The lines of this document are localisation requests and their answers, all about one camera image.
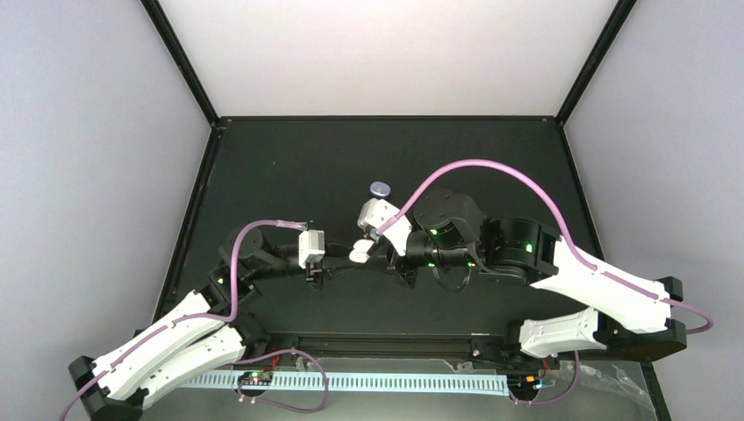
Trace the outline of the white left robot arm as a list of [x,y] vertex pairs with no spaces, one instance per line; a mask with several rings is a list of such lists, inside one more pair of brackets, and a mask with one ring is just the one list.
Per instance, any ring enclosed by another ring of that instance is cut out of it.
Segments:
[[198,375],[265,355],[268,332],[240,308],[258,293],[253,281],[299,273],[321,283],[366,264],[368,244],[328,244],[322,231],[295,221],[246,225],[223,247],[222,266],[175,308],[117,349],[70,363],[74,399],[92,420],[138,420]]

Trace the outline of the white oval capsule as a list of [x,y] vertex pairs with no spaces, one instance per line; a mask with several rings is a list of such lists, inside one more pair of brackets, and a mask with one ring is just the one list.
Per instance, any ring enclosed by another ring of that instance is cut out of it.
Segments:
[[349,253],[349,260],[353,263],[365,264],[370,258],[370,250],[376,243],[372,239],[357,240]]

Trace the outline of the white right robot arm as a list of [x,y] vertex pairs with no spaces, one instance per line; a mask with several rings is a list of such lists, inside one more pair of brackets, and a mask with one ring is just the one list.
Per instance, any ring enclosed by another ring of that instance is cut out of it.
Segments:
[[554,229],[525,218],[488,218],[470,196],[447,189],[425,194],[407,215],[393,211],[384,206],[376,229],[405,268],[475,268],[496,282],[545,290],[583,306],[564,316],[510,322],[499,352],[511,367],[579,351],[656,361],[687,346],[685,325],[671,315],[670,300],[682,294],[674,277],[630,275],[571,249]]

